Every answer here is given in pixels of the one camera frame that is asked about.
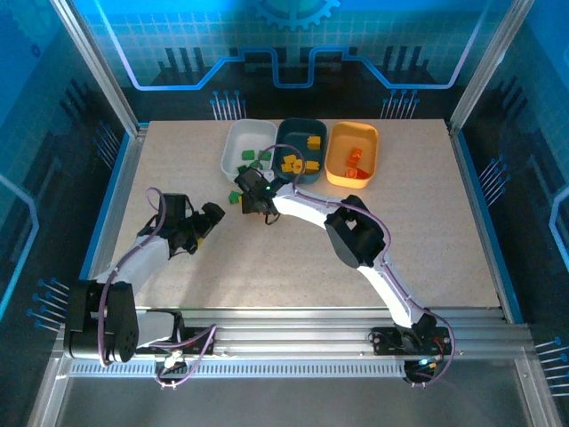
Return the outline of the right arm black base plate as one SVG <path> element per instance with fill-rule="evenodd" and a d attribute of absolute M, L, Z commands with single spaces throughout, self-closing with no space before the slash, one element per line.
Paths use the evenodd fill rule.
<path fill-rule="evenodd" d="M 452 350 L 449 331 L 445 327 L 436 327 L 426 334 L 402 332 L 396 327 L 374 327 L 367 339 L 375 356 L 447 356 Z"/>

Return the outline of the orange plastic container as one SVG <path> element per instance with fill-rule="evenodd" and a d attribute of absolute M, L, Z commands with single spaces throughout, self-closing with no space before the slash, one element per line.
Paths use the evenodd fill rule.
<path fill-rule="evenodd" d="M 364 189 L 377 172 L 381 138 L 379 131 L 372 125 L 340 121 L 336 123 L 328 141 L 325 156 L 325 174 L 327 180 L 336 186 L 349 189 Z M 346 177 L 347 160 L 350 151 L 358 148 L 363 151 L 358 168 L 368 172 L 366 180 Z"/>

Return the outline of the white plastic container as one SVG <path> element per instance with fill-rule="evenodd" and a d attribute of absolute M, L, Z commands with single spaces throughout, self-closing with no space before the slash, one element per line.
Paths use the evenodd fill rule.
<path fill-rule="evenodd" d="M 241 119 L 236 121 L 229 129 L 226 144 L 222 152 L 220 167 L 226 178 L 233 182 L 238 176 L 237 168 L 241 165 L 250 166 L 253 161 L 259 161 L 263 165 L 263 169 L 259 170 L 269 179 L 274 174 L 273 165 L 273 149 L 268 149 L 276 142 L 276 125 L 266 121 L 257 119 Z M 243 160 L 241 154 L 243 150 L 254 150 L 254 160 Z M 271 157 L 269 161 L 258 159 L 259 151 L 269 151 Z"/>

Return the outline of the aluminium frame post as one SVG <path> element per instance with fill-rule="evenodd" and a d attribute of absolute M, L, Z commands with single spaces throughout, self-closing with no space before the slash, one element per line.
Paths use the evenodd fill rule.
<path fill-rule="evenodd" d="M 81 13 L 72 0 L 49 1 L 121 125 L 131 137 L 136 137 L 140 130 L 139 121 L 134 115 L 128 100 L 124 96 Z"/>
<path fill-rule="evenodd" d="M 477 105 L 494 72 L 503 61 L 509 46 L 518 30 L 522 27 L 534 2 L 535 0 L 512 0 L 451 115 L 448 124 L 449 136 L 451 138 L 457 136 L 467 122 L 470 113 Z"/>

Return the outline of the aluminium table side rail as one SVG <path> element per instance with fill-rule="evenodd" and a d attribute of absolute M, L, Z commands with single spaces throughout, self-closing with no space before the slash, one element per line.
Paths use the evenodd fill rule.
<path fill-rule="evenodd" d="M 149 123 L 140 125 L 136 136 L 124 136 L 87 248 L 80 280 L 94 278 L 112 263 L 119 232 Z"/>
<path fill-rule="evenodd" d="M 493 226 L 488 205 L 483 196 L 468 144 L 462 131 L 449 133 L 449 137 L 477 226 L 477 233 L 484 250 L 494 288 L 498 295 L 500 307 L 505 319 L 509 323 L 523 324 L 525 320 L 520 309 L 516 290 L 511 281 L 500 248 L 499 240 Z"/>

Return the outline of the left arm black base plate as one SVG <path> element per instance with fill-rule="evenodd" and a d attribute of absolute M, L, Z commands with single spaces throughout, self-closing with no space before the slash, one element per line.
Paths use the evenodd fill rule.
<path fill-rule="evenodd" d="M 167 352 L 181 350 L 184 355 L 199 355 L 205 350 L 205 355 L 212 355 L 215 344 L 215 335 L 210 336 L 212 330 L 212 326 L 183 327 L 168 340 L 162 339 L 140 346 L 135 354 L 165 355 Z"/>

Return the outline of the aluminium frame rail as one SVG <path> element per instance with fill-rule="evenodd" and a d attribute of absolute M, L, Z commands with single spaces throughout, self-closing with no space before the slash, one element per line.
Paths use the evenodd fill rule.
<path fill-rule="evenodd" d="M 213 356 L 236 359 L 417 359 L 375 356 L 374 327 L 396 327 L 385 308 L 162 309 L 181 314 L 181 328 L 214 326 Z M 509 323 L 500 309 L 443 310 L 458 360 L 518 359 L 533 353 L 528 326 Z"/>

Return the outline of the teal plastic container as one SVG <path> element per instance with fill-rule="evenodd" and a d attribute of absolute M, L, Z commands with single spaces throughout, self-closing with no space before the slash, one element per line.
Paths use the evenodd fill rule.
<path fill-rule="evenodd" d="M 318 149 L 309 148 L 310 137 L 320 138 Z M 324 170 L 327 149 L 327 128 L 322 121 L 307 118 L 288 118 L 277 129 L 276 144 L 293 146 L 303 155 L 306 161 L 318 162 L 318 169 L 305 172 L 299 178 L 299 184 L 312 184 L 318 180 L 320 173 Z M 285 157 L 291 155 L 299 159 L 296 150 L 287 147 L 276 147 L 272 165 L 272 170 L 276 176 L 289 181 L 292 181 L 297 176 L 294 172 L 283 170 Z"/>

